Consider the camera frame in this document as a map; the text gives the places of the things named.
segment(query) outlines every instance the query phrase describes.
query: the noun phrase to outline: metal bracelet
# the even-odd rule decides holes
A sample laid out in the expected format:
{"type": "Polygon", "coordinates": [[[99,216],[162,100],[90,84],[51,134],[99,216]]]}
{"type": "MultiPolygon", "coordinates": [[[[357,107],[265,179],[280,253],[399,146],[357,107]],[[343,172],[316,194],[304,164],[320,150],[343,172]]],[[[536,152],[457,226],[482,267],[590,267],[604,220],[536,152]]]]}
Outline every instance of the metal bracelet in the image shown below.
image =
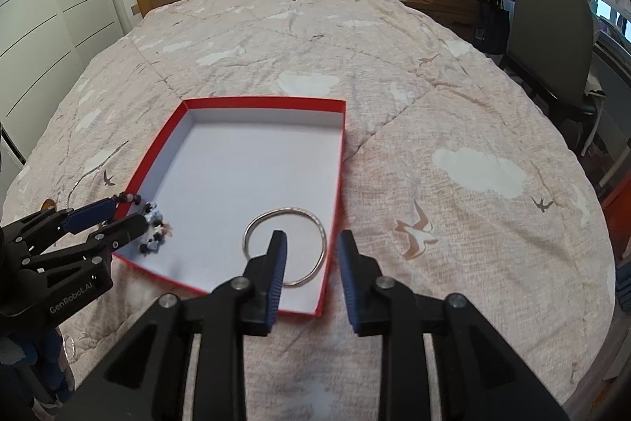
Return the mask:
{"type": "Polygon", "coordinates": [[[326,259],[326,232],[324,230],[324,226],[322,225],[322,222],[319,219],[317,219],[315,214],[310,213],[309,211],[301,209],[301,208],[278,208],[271,211],[267,211],[267,213],[263,213],[260,216],[257,216],[249,223],[249,225],[245,229],[243,239],[241,240],[241,248],[243,250],[245,259],[250,260],[250,252],[247,246],[248,246],[248,243],[250,242],[250,236],[252,235],[252,232],[254,231],[254,229],[257,228],[265,220],[273,218],[275,216],[281,216],[282,214],[297,214],[298,216],[304,216],[305,218],[310,219],[311,221],[313,221],[313,223],[317,225],[318,230],[320,230],[320,236],[322,237],[322,250],[320,251],[320,257],[318,258],[317,263],[315,264],[313,269],[309,273],[307,273],[307,275],[305,275],[303,278],[299,280],[283,282],[284,287],[295,288],[298,286],[302,286],[302,284],[306,284],[313,277],[315,277],[318,271],[320,271],[320,268],[323,265],[324,259],[326,259]]]}

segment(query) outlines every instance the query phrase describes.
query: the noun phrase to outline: window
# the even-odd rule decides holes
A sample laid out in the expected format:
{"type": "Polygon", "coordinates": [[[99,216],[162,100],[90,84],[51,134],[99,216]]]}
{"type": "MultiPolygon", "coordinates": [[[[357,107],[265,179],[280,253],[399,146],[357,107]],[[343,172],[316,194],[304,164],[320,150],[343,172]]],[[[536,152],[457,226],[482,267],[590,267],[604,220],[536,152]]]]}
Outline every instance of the window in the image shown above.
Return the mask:
{"type": "Polygon", "coordinates": [[[605,19],[609,20],[611,18],[611,6],[609,6],[603,0],[598,0],[596,16],[604,17],[605,19]]]}

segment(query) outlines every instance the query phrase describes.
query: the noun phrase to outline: blue gripper pad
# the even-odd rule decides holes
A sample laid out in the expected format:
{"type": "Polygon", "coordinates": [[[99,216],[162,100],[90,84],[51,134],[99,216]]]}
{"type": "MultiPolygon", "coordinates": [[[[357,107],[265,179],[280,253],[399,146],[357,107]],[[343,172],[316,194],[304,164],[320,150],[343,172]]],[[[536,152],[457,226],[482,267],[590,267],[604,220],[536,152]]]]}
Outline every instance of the blue gripper pad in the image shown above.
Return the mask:
{"type": "Polygon", "coordinates": [[[342,234],[338,236],[338,265],[340,266],[340,275],[342,275],[342,288],[344,290],[344,299],[346,300],[346,312],[348,313],[348,321],[351,323],[355,333],[359,332],[359,304],[357,298],[357,288],[355,287],[355,279],[353,277],[353,269],[350,262],[349,250],[344,244],[342,234]]]}
{"type": "Polygon", "coordinates": [[[283,234],[282,242],[278,248],[276,262],[274,264],[274,274],[267,291],[267,306],[265,324],[267,332],[272,330],[276,318],[278,317],[278,305],[280,303],[280,293],[283,288],[283,278],[285,277],[285,264],[287,263],[287,236],[283,234]]]}
{"type": "Polygon", "coordinates": [[[70,212],[61,226],[65,232],[79,234],[102,221],[111,219],[115,212],[116,202],[111,198],[104,198],[89,206],[70,212]]]}

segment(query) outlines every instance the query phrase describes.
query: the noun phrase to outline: bird pattern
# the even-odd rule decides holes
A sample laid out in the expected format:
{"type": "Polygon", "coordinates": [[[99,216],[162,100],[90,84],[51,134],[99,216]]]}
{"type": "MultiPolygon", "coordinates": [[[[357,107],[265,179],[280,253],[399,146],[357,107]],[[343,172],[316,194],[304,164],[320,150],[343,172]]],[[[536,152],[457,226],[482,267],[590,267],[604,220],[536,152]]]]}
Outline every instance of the bird pattern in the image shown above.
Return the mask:
{"type": "Polygon", "coordinates": [[[414,201],[414,207],[418,215],[418,222],[414,225],[408,225],[398,219],[395,220],[397,225],[394,230],[403,232],[403,234],[408,236],[409,249],[402,254],[403,258],[406,260],[421,256],[427,250],[427,245],[438,243],[438,238],[432,233],[433,227],[431,222],[427,216],[425,216],[425,213],[416,201],[414,201]]]}
{"type": "Polygon", "coordinates": [[[116,186],[116,184],[112,182],[113,177],[114,176],[108,177],[107,170],[103,170],[103,181],[105,182],[106,186],[116,186]]]}
{"type": "Polygon", "coordinates": [[[421,58],[418,60],[418,63],[420,65],[425,65],[427,63],[433,62],[437,57],[438,57],[438,54],[436,54],[436,56],[432,56],[431,58],[421,58]]]}
{"type": "Polygon", "coordinates": [[[537,203],[537,201],[532,198],[532,201],[534,202],[534,204],[541,210],[542,213],[545,213],[546,210],[552,205],[554,204],[554,200],[551,200],[549,204],[544,204],[543,203],[543,198],[541,199],[541,201],[539,201],[539,203],[537,203]]]}
{"type": "Polygon", "coordinates": [[[582,213],[581,227],[585,227],[591,217],[591,213],[588,209],[588,201],[585,198],[585,195],[583,195],[581,190],[578,189],[575,184],[572,184],[572,188],[574,189],[574,194],[576,195],[576,201],[570,200],[570,202],[572,202],[572,205],[582,213]]]}

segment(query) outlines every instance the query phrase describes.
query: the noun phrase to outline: white wardrobe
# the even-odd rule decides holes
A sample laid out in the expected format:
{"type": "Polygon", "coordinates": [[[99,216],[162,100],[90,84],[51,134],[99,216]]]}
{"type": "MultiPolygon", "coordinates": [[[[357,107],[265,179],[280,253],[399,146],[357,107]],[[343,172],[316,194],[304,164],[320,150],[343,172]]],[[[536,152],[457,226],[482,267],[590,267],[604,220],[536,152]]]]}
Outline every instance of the white wardrobe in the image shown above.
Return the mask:
{"type": "Polygon", "coordinates": [[[0,206],[61,100],[122,35],[112,0],[0,0],[0,206]]]}

